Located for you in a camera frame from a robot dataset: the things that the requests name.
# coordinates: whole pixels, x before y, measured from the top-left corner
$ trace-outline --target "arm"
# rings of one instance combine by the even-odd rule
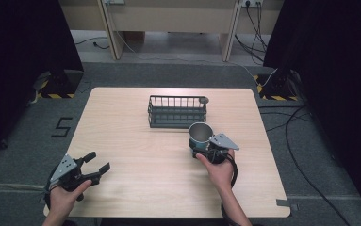
[[[234,150],[229,150],[229,154],[234,158]],[[209,179],[218,190],[221,196],[224,210],[227,216],[235,223],[242,226],[251,226],[231,187],[231,179],[233,177],[233,166],[228,160],[220,164],[211,164],[203,155],[197,153],[196,157],[204,166],[209,174]]]
[[[60,226],[69,216],[77,197],[91,185],[91,180],[83,182],[73,192],[68,192],[60,186],[51,191],[51,208],[43,226]]]

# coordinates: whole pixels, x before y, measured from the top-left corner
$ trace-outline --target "person's right hand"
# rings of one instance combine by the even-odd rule
[[[228,154],[234,158],[233,149],[229,149]],[[209,173],[209,179],[217,189],[231,189],[233,166],[229,160],[226,159],[220,164],[212,164],[200,153],[197,153],[196,157],[206,167],[207,172]]]

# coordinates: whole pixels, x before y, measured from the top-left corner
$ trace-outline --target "wall socket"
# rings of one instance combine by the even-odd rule
[[[247,1],[250,1],[250,8],[257,8],[258,3],[260,3],[260,6],[263,5],[263,0],[243,0],[241,6],[247,7]]]

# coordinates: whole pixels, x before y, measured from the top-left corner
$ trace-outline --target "floor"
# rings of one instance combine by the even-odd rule
[[[175,63],[208,65],[261,66],[234,40],[230,60],[222,61],[218,34],[146,32],[144,43],[129,41],[120,60],[114,60],[108,48],[105,31],[71,31],[82,62],[104,63]],[[238,35],[241,42],[254,47],[254,53],[264,59],[262,44],[254,42],[255,35]],[[270,35],[262,35],[267,44]]]

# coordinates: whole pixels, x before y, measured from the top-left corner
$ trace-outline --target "hand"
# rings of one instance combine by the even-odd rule
[[[229,149],[228,154],[234,158],[233,149]],[[226,159],[220,164],[212,164],[205,156],[201,155],[200,153],[197,153],[196,157],[202,164],[204,164],[207,172],[209,173],[210,181],[218,190],[231,189],[233,166],[229,160]]]
[[[91,180],[83,182],[76,190],[69,192],[61,186],[51,190],[51,208],[43,225],[61,225],[69,216],[79,195],[91,186]]]

